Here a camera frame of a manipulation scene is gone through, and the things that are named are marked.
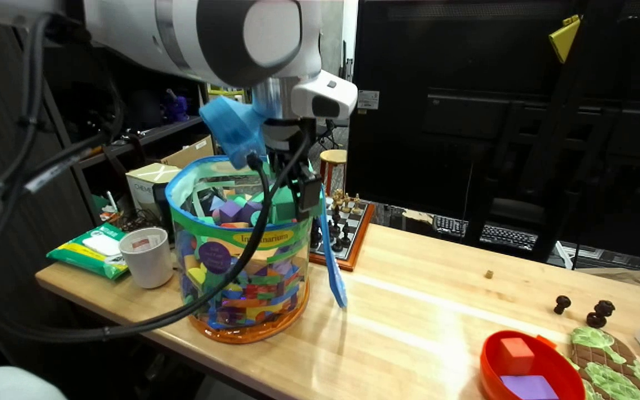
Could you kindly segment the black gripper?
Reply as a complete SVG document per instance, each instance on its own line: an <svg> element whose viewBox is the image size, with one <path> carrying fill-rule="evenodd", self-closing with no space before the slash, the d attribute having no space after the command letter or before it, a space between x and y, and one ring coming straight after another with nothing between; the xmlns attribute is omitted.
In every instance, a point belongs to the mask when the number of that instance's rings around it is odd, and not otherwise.
<svg viewBox="0 0 640 400"><path fill-rule="evenodd" d="M295 219L313 218L321 205L322 178L310 158L317 137L317 121L310 117L265 124L274 190L292 190Z"/></svg>

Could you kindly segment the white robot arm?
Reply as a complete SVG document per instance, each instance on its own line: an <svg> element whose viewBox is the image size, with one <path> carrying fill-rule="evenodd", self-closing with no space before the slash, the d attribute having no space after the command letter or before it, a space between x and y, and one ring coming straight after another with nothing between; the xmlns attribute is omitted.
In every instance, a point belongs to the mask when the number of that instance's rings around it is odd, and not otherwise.
<svg viewBox="0 0 640 400"><path fill-rule="evenodd" d="M24 108L27 137L39 131L43 42L80 38L147 69L237 87L249 104L213 99L203 107L231 164L268 154L269 120L344 120L359 87L322 69L324 0L0 0L0 25L30 34Z"/></svg>

